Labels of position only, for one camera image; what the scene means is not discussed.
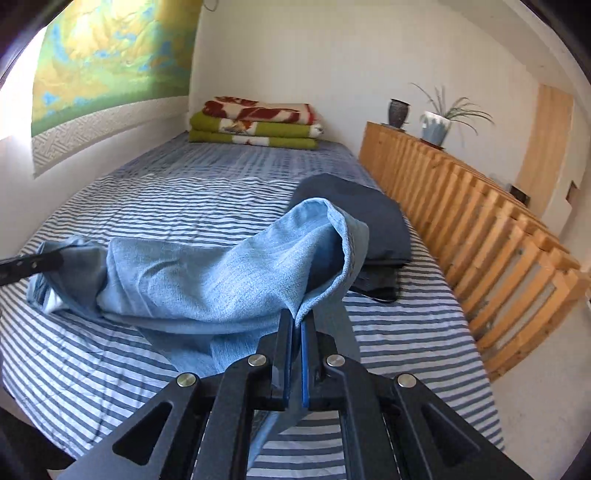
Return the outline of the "wooden slatted railing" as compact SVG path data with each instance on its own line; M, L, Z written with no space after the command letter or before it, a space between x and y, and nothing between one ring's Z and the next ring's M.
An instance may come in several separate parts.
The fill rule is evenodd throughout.
M558 238L464 162L373 122L359 159L438 263L490 380L531 354L587 293L589 274Z

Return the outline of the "dark checked folded garment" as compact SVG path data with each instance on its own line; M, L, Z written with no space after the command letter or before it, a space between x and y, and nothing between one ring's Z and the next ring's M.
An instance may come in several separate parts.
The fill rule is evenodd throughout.
M399 270L387 265L365 265L349 289L379 303L394 303L401 294Z

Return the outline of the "light blue denim garment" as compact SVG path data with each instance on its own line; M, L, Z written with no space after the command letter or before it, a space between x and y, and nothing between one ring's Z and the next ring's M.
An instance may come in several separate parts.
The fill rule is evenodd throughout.
M63 259L35 275L28 303L135 327L179 372L208 377L256 351L280 314L312 315L339 353L359 359L342 303L362 270L368 226L324 198L311 198L233 246L201 247L119 237L107 246L74 237L44 242Z

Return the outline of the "light wooden cabinet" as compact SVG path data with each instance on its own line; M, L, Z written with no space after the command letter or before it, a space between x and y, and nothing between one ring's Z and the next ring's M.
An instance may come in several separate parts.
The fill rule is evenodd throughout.
M516 187L529 198L539 218L549 205L565 160L572 127L574 98L558 88L540 84L536 112Z

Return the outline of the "white potted spider plant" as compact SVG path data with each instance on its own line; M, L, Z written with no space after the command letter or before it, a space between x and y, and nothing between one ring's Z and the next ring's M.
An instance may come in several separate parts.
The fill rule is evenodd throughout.
M444 86L435 87L430 93L417 83L412 82L411 85L425 96L430 107L420 117L421 140L426 143L442 147L455 125L467 127L479 135L475 121L495 124L493 116L467 96L460 96L449 103Z

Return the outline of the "dark ceramic vase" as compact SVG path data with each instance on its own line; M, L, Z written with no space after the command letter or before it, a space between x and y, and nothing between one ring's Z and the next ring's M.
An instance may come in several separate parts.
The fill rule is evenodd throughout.
M396 129L402 129L406 123L410 105L399 99L392 99L388 107L388 124Z

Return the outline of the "green folded blanket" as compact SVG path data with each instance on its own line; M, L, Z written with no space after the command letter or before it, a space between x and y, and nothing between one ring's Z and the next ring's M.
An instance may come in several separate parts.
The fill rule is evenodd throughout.
M195 113L189 120L189 141L260 147L314 150L324 133L320 123L311 125L256 122L217 118Z

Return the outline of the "dark navy folded garment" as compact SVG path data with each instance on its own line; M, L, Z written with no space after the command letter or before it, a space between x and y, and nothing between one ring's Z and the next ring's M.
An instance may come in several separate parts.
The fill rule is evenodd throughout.
M331 174L318 174L297 185L287 209L308 198L325 198L368 225L367 263L401 268L411 262L411 237L405 217L399 204L379 190Z

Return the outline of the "green yellow map wall hanging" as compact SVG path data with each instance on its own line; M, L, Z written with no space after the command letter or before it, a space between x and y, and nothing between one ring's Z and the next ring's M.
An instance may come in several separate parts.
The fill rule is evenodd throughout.
M189 92L199 1L73 1L47 27L31 133Z

